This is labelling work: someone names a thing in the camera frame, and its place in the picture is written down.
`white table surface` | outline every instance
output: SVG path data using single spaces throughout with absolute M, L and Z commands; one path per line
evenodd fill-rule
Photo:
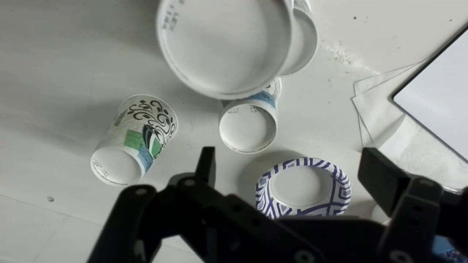
M 313 0 L 321 47 L 303 72 L 283 79 L 280 136 L 264 154 L 239 155 L 220 140 L 220 102 L 189 91 L 157 51 L 154 5 L 0 0 L 0 195 L 103 222 L 117 189 L 94 177 L 89 157 L 117 104 L 149 92 L 176 108 L 180 133 L 145 183 L 163 189 L 214 145 L 217 189 L 253 203 L 256 178 L 300 154 L 340 165 L 353 183 L 350 214 L 362 214 L 372 203 L 356 178 L 353 83 L 429 57 L 468 21 L 464 0 Z

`small white cup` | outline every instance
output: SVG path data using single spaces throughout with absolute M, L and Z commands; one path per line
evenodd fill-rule
M 116 121 L 91 157 L 91 170 L 110 186 L 138 183 L 177 127 L 174 110 L 160 98 L 133 95 L 120 104 Z
M 277 138 L 281 79 L 247 100 L 223 101 L 220 135 L 231 151 L 256 154 Z
M 171 70 L 193 91 L 218 100 L 247 98 L 313 59 L 318 31 L 303 6 L 290 0 L 161 0 L 157 38 Z

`paper cup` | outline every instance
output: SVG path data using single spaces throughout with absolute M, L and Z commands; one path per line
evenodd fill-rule
M 284 0 L 161 0 L 155 28 L 177 78 L 218 100 L 261 92 L 318 47 L 312 18 Z
M 91 157 L 91 170 L 110 186 L 138 183 L 177 133 L 177 116 L 160 98 L 133 95 Z
M 258 211 L 268 218 L 342 215 L 351 202 L 348 177 L 337 165 L 318 158 L 299 158 L 275 165 L 256 184 Z
M 224 101 L 220 119 L 224 145 L 240 154 L 266 149 L 277 138 L 281 89 L 281 81 L 277 79 L 265 91 L 247 100 Z

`blue and white patterned bowl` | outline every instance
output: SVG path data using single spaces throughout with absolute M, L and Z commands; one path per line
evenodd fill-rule
M 332 189 L 326 202 L 312 203 L 307 208 L 293 208 L 272 195 L 272 178 L 285 170 L 297 167 L 328 171 L 332 180 Z M 262 214 L 272 219 L 283 216 L 341 215 L 348 208 L 350 202 L 351 186 L 348 177 L 337 165 L 318 158 L 299 158 L 278 164 L 271 171 L 265 173 L 256 186 L 256 206 Z

